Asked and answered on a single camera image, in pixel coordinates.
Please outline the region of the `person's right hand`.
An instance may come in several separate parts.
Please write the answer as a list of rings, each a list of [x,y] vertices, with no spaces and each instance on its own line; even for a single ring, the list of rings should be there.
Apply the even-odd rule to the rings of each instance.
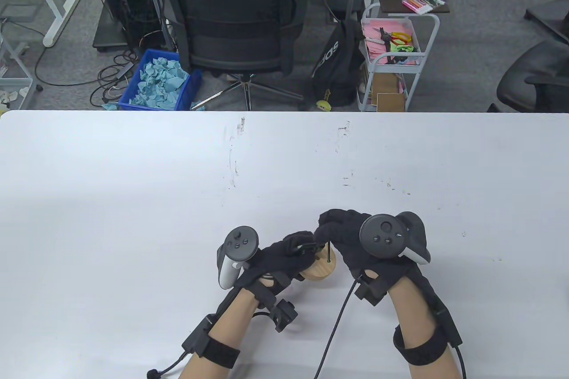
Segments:
[[[364,294],[377,299],[417,265],[431,263],[425,225],[410,211],[370,215],[333,209],[321,214],[314,235],[340,252]]]

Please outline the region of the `person's left hand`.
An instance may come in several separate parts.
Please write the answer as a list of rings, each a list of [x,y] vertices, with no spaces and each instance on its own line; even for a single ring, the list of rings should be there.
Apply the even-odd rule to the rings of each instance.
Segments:
[[[248,262],[248,268],[236,280],[235,288],[248,288],[254,282],[262,282],[278,295],[290,286],[293,279],[300,279],[301,272],[316,261],[316,253],[325,246],[315,241],[311,231],[297,231],[284,239],[257,251]]]

